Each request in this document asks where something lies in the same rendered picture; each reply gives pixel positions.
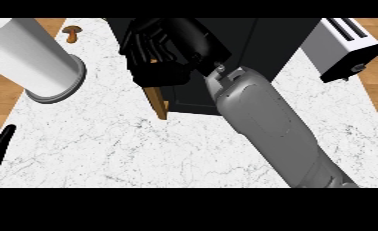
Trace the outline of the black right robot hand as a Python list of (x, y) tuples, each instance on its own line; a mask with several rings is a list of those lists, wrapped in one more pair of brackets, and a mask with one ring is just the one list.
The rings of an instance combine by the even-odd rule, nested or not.
[(134, 18), (120, 54), (140, 87), (185, 85), (193, 70), (208, 76), (232, 56), (195, 18)]

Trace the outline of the wooden cabinet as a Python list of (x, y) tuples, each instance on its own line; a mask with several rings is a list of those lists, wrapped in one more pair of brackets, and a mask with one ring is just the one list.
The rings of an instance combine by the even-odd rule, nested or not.
[(168, 102), (162, 99), (161, 90), (158, 87), (146, 87), (143, 89), (146, 98), (149, 100), (152, 109), (156, 113), (156, 116), (161, 120), (167, 119), (168, 113)]

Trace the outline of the brown mushroom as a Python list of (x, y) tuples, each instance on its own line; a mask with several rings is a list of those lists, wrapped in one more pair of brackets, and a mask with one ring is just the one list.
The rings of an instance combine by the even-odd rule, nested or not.
[(68, 43), (75, 43), (77, 42), (77, 34), (81, 31), (83, 31), (83, 29), (75, 25), (71, 25), (71, 26), (63, 28), (62, 32), (68, 34), (68, 38), (66, 38)]

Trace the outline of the white cylindrical appliance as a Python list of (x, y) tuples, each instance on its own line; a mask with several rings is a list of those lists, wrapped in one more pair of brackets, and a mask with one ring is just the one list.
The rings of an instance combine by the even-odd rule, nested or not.
[(65, 100), (83, 85), (84, 62), (34, 18), (0, 18), (0, 74), (41, 104)]

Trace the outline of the white toaster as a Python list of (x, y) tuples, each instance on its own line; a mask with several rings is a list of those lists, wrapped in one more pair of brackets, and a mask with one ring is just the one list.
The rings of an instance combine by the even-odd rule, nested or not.
[(353, 18), (322, 18), (301, 49), (328, 83), (365, 70), (378, 56), (378, 40)]

